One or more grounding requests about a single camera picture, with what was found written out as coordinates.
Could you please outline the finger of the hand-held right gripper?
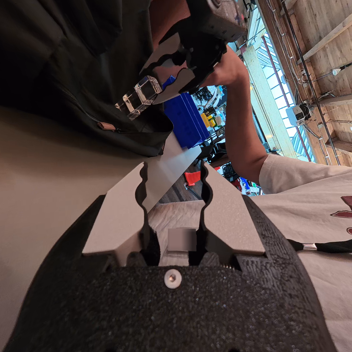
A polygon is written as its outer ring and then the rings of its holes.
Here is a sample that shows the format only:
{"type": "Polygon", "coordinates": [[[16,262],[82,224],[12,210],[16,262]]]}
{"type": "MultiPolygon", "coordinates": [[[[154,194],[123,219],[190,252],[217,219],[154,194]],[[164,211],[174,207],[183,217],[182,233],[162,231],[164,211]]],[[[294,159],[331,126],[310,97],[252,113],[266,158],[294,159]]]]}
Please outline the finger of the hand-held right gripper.
{"type": "Polygon", "coordinates": [[[190,70],[187,67],[189,59],[190,49],[182,44],[179,33],[175,33],[158,45],[141,69],[140,75],[189,76],[190,70]]]}
{"type": "Polygon", "coordinates": [[[175,81],[166,86],[163,91],[157,95],[152,105],[164,103],[179,96],[179,91],[195,78],[193,72],[185,66],[159,66],[154,68],[152,72],[155,73],[161,83],[165,82],[164,80],[167,80],[170,75],[176,75],[175,81]]]}

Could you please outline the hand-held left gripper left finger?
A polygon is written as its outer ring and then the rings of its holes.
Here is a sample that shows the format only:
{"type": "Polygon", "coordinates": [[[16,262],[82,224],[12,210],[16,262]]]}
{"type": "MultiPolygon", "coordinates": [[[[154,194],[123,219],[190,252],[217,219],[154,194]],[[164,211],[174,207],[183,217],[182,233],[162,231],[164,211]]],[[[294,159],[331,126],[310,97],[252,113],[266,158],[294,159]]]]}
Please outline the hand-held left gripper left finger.
{"type": "Polygon", "coordinates": [[[147,171],[147,163],[140,163],[107,192],[82,250],[84,256],[112,254],[123,267],[131,252],[147,249],[150,228],[143,206],[147,171]]]}

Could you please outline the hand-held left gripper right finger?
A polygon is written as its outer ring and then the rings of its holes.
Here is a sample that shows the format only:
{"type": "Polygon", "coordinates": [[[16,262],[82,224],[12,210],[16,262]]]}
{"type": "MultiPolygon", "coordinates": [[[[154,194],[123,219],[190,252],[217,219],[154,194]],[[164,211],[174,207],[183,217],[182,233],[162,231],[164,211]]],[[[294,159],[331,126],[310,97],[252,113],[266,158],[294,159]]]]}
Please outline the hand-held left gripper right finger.
{"type": "Polygon", "coordinates": [[[231,264],[238,254],[262,257],[265,248],[244,196],[208,163],[201,163],[201,248],[231,264]]]}

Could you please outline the clear acrylic block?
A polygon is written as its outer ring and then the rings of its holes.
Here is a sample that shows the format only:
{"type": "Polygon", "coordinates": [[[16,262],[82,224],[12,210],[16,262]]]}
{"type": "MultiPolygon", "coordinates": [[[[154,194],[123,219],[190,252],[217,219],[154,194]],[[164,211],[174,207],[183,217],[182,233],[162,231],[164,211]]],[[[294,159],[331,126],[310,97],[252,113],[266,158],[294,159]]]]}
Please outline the clear acrylic block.
{"type": "Polygon", "coordinates": [[[147,75],[125,93],[115,107],[133,121],[152,105],[161,92],[162,88],[158,80],[147,75]]]}

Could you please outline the black fabric bag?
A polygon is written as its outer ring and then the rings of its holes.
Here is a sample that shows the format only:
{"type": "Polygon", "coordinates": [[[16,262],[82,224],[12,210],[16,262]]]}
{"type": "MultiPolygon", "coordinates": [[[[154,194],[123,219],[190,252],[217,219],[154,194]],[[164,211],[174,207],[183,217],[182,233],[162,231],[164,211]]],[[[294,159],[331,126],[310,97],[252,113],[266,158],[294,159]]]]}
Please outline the black fabric bag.
{"type": "Polygon", "coordinates": [[[153,52],[150,3],[1,1],[1,105],[138,155],[162,155],[174,128],[162,105],[133,121],[115,106],[153,52]]]}

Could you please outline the person's right forearm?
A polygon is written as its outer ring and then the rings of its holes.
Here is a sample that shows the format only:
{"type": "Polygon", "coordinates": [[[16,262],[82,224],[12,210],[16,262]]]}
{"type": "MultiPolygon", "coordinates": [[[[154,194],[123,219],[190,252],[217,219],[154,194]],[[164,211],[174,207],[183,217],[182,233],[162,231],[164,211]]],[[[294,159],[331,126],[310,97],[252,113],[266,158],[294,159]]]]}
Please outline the person's right forearm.
{"type": "Polygon", "coordinates": [[[228,158],[236,173],[259,183],[267,153],[256,132],[250,99],[247,71],[227,84],[225,144],[228,158]]]}

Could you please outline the white desk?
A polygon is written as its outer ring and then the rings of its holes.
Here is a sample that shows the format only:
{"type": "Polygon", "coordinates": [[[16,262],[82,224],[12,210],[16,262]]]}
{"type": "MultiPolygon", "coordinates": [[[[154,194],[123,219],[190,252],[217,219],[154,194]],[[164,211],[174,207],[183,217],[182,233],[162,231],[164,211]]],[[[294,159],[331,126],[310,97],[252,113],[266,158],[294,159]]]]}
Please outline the white desk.
{"type": "Polygon", "coordinates": [[[39,266],[93,201],[146,161],[150,211],[200,147],[182,149],[171,133],[163,154],[147,158],[16,109],[1,107],[0,118],[2,351],[39,266]]]}

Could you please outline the person's right hand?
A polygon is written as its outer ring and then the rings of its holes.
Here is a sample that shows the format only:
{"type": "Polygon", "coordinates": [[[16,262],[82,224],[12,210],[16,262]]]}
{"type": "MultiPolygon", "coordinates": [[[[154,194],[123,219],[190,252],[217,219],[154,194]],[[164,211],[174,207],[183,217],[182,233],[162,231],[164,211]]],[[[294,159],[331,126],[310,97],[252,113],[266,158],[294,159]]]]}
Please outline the person's right hand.
{"type": "Polygon", "coordinates": [[[249,74],[243,61],[229,45],[226,49],[226,53],[222,55],[212,73],[213,84],[232,86],[240,82],[249,82],[249,74]]]}

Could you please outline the blue plastic bin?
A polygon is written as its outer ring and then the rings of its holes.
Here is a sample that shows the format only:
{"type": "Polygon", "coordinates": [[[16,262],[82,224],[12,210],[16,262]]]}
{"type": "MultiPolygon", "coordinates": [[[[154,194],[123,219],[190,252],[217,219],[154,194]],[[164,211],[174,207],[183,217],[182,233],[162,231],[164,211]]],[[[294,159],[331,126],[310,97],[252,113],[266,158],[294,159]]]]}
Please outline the blue plastic bin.
{"type": "Polygon", "coordinates": [[[209,131],[189,93],[182,93],[163,104],[180,147],[191,149],[209,138],[209,131]]]}

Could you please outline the yellow crate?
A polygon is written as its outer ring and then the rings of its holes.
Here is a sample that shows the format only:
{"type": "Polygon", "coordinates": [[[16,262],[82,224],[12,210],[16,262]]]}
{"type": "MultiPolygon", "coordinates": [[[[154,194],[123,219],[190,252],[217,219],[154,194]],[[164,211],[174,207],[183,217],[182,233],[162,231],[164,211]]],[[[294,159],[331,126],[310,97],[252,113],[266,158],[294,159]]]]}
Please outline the yellow crate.
{"type": "Polygon", "coordinates": [[[212,114],[207,115],[205,112],[203,112],[201,114],[201,118],[202,118],[206,128],[209,128],[209,127],[213,128],[213,127],[217,126],[212,114]]]}

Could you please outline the black office chair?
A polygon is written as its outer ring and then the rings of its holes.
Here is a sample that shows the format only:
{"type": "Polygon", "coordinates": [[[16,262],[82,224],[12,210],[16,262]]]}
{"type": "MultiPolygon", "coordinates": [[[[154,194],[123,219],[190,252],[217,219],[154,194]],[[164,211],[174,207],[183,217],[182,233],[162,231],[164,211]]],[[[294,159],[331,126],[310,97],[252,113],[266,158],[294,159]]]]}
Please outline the black office chair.
{"type": "Polygon", "coordinates": [[[226,143],[209,144],[208,146],[201,146],[201,152],[194,161],[194,166],[199,161],[206,159],[208,163],[215,163],[227,156],[226,143]]]}

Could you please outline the person's white t-shirt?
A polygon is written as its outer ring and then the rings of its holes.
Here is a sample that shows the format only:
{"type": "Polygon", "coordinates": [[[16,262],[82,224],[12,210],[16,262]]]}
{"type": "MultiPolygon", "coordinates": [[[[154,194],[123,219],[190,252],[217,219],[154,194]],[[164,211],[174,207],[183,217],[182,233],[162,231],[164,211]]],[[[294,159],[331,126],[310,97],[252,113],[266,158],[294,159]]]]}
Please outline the person's white t-shirt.
{"type": "Polygon", "coordinates": [[[147,351],[351,351],[351,167],[269,154],[259,184],[245,202],[262,257],[202,249],[203,200],[149,212],[147,351]]]}

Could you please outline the white mounted device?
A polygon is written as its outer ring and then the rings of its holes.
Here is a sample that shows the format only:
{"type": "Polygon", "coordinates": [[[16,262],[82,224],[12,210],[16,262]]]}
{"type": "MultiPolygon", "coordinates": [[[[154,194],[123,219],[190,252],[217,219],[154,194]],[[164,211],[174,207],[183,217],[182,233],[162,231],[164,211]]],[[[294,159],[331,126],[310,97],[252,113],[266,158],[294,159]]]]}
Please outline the white mounted device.
{"type": "Polygon", "coordinates": [[[292,127],[306,125],[313,116],[314,107],[306,102],[286,109],[289,123],[292,127]]]}

